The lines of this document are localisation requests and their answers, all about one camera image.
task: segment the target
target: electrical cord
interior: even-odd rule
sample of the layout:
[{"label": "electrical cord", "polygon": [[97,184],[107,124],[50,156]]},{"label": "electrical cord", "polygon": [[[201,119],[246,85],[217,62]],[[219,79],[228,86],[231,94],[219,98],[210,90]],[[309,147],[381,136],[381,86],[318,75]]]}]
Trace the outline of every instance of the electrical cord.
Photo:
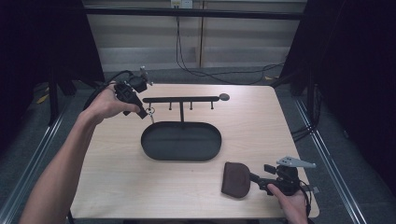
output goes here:
[{"label": "electrical cord", "polygon": [[314,103],[314,107],[315,107],[314,118],[313,118],[312,122],[309,123],[308,126],[304,126],[296,131],[291,132],[294,143],[305,138],[306,136],[311,134],[318,127],[320,111],[321,111],[321,103],[322,103],[322,95],[320,94],[318,87],[316,87],[316,89],[315,89],[315,97],[316,97],[316,100]]},{"label": "electrical cord", "polygon": [[90,104],[93,102],[93,100],[96,98],[97,95],[99,95],[99,93],[104,90],[105,88],[107,88],[110,84],[116,83],[114,80],[116,79],[116,77],[119,77],[122,74],[129,74],[130,77],[132,77],[134,75],[134,73],[132,73],[131,71],[128,70],[124,70],[124,71],[120,71],[118,72],[116,75],[114,75],[111,79],[109,79],[108,81],[104,82],[102,85],[100,85],[98,88],[95,89],[95,91],[91,94],[91,96],[88,98],[87,102],[85,103],[84,107],[82,110],[85,110],[86,108],[88,108],[88,106],[90,106]]},{"label": "electrical cord", "polygon": [[[177,50],[176,50],[176,58],[177,58],[177,65],[185,72],[188,72],[189,74],[196,76],[196,77],[211,77],[214,78],[217,81],[221,81],[227,84],[232,84],[232,85],[253,85],[256,83],[259,83],[263,80],[264,78],[264,72],[271,70],[275,67],[279,67],[279,66],[283,66],[284,63],[278,63],[278,64],[268,64],[266,66],[264,66],[262,69],[260,70],[255,70],[255,71],[244,71],[244,72],[221,72],[221,73],[213,73],[213,74],[208,74],[205,72],[201,72],[201,71],[192,71],[190,70],[186,64],[184,63],[184,58],[183,58],[183,53],[182,53],[182,47],[181,47],[181,38],[180,38],[180,20],[179,17],[177,17]],[[235,82],[231,82],[231,81],[227,81],[221,78],[218,78],[216,76],[219,75],[228,75],[228,74],[254,74],[254,73],[262,73],[260,78],[258,78],[257,80],[254,80],[252,82],[249,83],[235,83]]]},{"label": "electrical cord", "polygon": [[303,183],[306,188],[308,188],[309,199],[308,199],[308,195],[306,194],[306,192],[303,189],[303,187],[300,186],[300,190],[303,192],[304,197],[305,197],[305,201],[306,201],[306,216],[309,217],[309,214],[311,213],[312,190],[311,190],[311,188],[309,188],[309,186],[303,180],[300,180],[300,182]]}]

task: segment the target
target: wooden table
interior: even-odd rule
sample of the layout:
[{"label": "wooden table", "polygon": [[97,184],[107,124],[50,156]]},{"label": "wooden table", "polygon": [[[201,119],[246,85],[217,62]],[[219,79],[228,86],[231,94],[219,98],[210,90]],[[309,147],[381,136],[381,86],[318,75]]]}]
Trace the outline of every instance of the wooden table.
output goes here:
[{"label": "wooden table", "polygon": [[[155,161],[140,144],[151,119],[135,114],[106,119],[95,130],[78,192],[75,218],[267,218],[283,217],[277,199],[251,183],[235,199],[220,192],[224,163],[242,162],[250,172],[276,178],[263,165],[284,156],[299,158],[274,89],[263,86],[155,84],[138,96],[219,96],[229,101],[184,104],[185,121],[201,121],[221,132],[221,150],[203,162]],[[180,120],[178,104],[154,104],[155,121]],[[307,183],[304,169],[300,178]],[[311,217],[318,215],[315,198]]]}]

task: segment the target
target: human arm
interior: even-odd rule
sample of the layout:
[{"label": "human arm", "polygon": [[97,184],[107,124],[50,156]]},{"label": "human arm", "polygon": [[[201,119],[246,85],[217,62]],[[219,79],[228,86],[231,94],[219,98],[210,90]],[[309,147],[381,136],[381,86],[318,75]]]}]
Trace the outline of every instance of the human arm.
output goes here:
[{"label": "human arm", "polygon": [[286,196],[273,184],[269,184],[267,188],[271,190],[274,196],[279,200],[280,207],[283,209],[289,224],[308,223],[305,196],[300,190],[292,196]]},{"label": "human arm", "polygon": [[109,86],[78,115],[61,149],[35,183],[21,215],[21,224],[64,223],[96,125],[121,111],[138,112],[139,107],[119,101],[113,86]]}]

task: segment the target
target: black curtain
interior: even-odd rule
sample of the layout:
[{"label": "black curtain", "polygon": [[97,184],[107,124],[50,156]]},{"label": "black curtain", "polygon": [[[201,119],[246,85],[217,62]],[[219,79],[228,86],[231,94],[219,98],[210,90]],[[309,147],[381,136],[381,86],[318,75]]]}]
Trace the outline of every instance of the black curtain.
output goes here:
[{"label": "black curtain", "polygon": [[[314,2],[307,14],[327,19],[300,23],[282,75],[302,66],[312,72],[330,110],[396,195],[396,4]],[[307,80],[301,73],[291,86],[303,90]]]},{"label": "black curtain", "polygon": [[72,79],[103,81],[87,16],[63,12],[80,0],[7,0],[0,3],[0,140],[5,148],[50,72],[64,88]]}]

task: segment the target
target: metal rail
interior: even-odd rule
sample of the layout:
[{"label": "metal rail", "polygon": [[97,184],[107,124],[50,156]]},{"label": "metal rail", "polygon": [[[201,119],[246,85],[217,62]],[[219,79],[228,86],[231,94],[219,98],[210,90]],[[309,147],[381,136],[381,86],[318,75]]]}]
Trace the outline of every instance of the metal rail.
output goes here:
[{"label": "metal rail", "polygon": [[0,223],[8,224],[11,223],[13,218],[15,217],[18,208],[21,206],[22,201],[26,194],[28,193],[28,189],[31,187],[35,174],[43,161],[44,157],[47,154],[48,148],[50,147],[50,143],[52,142],[53,137],[58,132],[59,127],[64,118],[64,112],[67,107],[70,105],[72,98],[67,97],[65,105],[59,114],[58,118],[52,123],[51,126],[46,130],[43,138],[41,139],[40,144],[35,150],[35,154],[32,159],[30,159],[26,169],[24,170],[20,180],[18,181],[16,187],[10,195],[8,196],[4,206],[0,210]]},{"label": "metal rail", "polygon": [[[309,120],[309,117],[306,113],[306,108],[301,99],[296,99],[295,101],[297,108],[304,120],[305,125],[308,127],[310,126],[311,122]],[[358,203],[356,202],[355,198],[353,197],[352,193],[350,192],[346,182],[344,181],[344,178],[341,176],[341,173],[339,172],[337,165],[335,164],[334,160],[332,159],[332,154],[329,152],[327,149],[323,139],[321,138],[318,130],[314,130],[310,134],[312,140],[315,143],[315,146],[317,147],[318,153],[320,157],[322,158],[329,175],[332,179],[332,182],[335,185],[335,188],[337,189],[338,193],[340,194],[341,200],[343,201],[346,210],[348,211],[350,217],[352,218],[353,223],[355,224],[367,224],[364,215],[359,208]]]},{"label": "metal rail", "polygon": [[299,12],[268,12],[268,11],[237,11],[197,8],[164,8],[164,7],[28,7],[36,12],[50,13],[84,13],[94,15],[126,15],[126,16],[170,16],[170,17],[208,17],[208,18],[239,18],[299,21],[306,17]]}]

